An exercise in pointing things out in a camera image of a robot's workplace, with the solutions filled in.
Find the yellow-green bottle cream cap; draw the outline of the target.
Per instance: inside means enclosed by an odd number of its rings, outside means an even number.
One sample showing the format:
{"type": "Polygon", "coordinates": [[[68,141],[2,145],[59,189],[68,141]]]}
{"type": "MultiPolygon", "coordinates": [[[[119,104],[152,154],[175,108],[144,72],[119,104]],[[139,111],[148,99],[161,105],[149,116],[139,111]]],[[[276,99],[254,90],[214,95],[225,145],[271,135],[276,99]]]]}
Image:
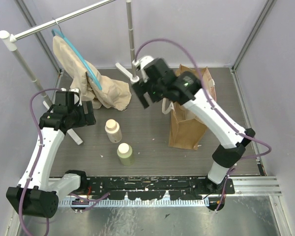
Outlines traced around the yellow-green bottle cream cap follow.
{"type": "Polygon", "coordinates": [[[135,161],[132,147],[127,143],[121,143],[118,146],[117,155],[119,157],[120,162],[125,166],[130,166],[135,161]]]}

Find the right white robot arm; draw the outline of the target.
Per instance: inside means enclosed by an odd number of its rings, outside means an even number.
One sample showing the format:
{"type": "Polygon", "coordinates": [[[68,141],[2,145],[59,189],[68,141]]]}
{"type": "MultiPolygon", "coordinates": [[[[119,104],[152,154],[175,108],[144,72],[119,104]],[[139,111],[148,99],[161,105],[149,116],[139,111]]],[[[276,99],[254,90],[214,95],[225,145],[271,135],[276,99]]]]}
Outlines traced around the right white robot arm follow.
{"type": "Polygon", "coordinates": [[[255,135],[254,130],[245,129],[232,120],[191,70],[176,75],[162,58],[151,56],[134,60],[132,64],[142,74],[132,88],[144,108],[149,106],[144,94],[148,94],[152,102],[167,98],[192,112],[219,140],[206,181],[208,192],[218,193],[228,170],[242,158],[249,138],[255,135]]]}

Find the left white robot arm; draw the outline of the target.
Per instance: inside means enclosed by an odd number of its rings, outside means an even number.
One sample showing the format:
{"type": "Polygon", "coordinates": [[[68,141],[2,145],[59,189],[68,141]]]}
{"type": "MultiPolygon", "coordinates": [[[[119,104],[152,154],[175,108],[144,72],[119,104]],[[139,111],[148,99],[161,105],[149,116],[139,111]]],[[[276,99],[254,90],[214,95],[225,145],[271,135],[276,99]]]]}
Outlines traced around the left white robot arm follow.
{"type": "Polygon", "coordinates": [[[6,192],[19,216],[52,218],[67,195],[88,191],[84,171],[69,170],[60,180],[49,183],[56,153],[68,131],[96,123],[92,103],[82,102],[80,94],[77,88],[57,90],[54,104],[40,119],[34,119],[38,137],[30,162],[17,186],[6,192]]]}

